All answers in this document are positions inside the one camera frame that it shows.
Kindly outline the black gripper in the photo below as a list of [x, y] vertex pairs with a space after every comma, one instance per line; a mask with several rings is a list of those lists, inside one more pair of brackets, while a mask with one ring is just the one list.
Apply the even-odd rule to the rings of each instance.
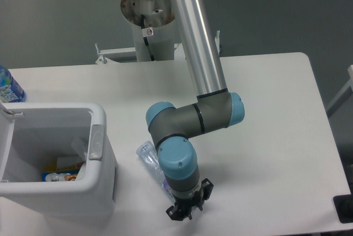
[[213, 188], [213, 183], [205, 178], [201, 185], [196, 185], [190, 190], [178, 191], [172, 189], [174, 205], [166, 210], [167, 216], [173, 221], [192, 220], [194, 210], [204, 210], [204, 203], [210, 198]]

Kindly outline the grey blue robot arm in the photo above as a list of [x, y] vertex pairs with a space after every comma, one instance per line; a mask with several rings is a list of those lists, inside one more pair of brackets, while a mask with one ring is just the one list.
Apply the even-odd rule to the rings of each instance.
[[147, 110], [146, 123], [174, 197], [167, 215], [182, 221], [191, 218], [213, 190], [212, 182], [200, 178], [190, 139], [240, 123], [244, 105], [237, 93], [228, 91], [203, 0], [121, 0], [120, 8], [136, 30], [140, 61], [158, 61], [163, 49], [172, 47], [161, 37], [168, 26], [175, 24], [180, 34], [197, 101], [179, 108], [155, 103]]

